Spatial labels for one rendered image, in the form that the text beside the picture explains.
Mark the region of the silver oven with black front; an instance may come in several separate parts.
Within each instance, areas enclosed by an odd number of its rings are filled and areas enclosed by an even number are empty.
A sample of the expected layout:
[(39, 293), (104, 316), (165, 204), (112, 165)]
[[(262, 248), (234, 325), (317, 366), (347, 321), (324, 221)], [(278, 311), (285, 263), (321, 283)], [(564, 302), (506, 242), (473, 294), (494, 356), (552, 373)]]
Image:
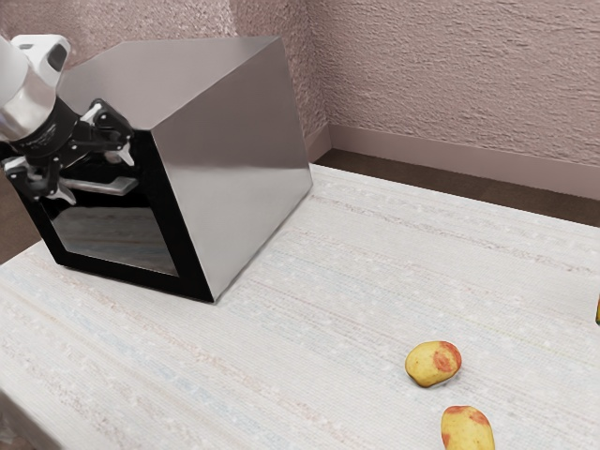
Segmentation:
[(66, 67), (58, 96), (96, 98), (133, 129), (135, 165), (89, 154), (64, 178), (138, 185), (29, 201), (66, 267), (213, 303), (308, 194), (312, 179), (278, 37), (139, 40)]

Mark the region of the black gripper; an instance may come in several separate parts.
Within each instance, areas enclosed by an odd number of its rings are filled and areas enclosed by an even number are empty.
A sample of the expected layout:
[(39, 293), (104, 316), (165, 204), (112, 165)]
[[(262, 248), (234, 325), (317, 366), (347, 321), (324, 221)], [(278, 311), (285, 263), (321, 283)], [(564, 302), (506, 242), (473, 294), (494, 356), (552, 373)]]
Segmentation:
[(75, 205), (74, 194), (61, 183), (62, 165), (55, 155), (69, 141), (69, 149), (78, 155), (100, 153), (111, 163), (125, 162), (134, 166), (130, 154), (133, 135), (128, 120), (101, 98), (96, 98), (79, 118), (56, 97), (50, 115), (37, 130), (8, 142), (22, 157), (4, 159), (2, 169), (11, 185), (29, 201), (48, 198)]

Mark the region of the yellow fruit with red patch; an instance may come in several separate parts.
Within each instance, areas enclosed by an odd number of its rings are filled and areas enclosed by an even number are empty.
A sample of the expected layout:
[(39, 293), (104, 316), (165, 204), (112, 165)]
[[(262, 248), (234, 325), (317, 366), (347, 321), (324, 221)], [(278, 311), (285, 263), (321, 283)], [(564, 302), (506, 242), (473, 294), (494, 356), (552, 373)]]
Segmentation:
[(491, 425), (473, 406), (451, 406), (442, 413), (445, 450), (495, 450)]
[(454, 377), (462, 365), (458, 348), (437, 340), (418, 344), (406, 356), (405, 370), (421, 387), (429, 388)]

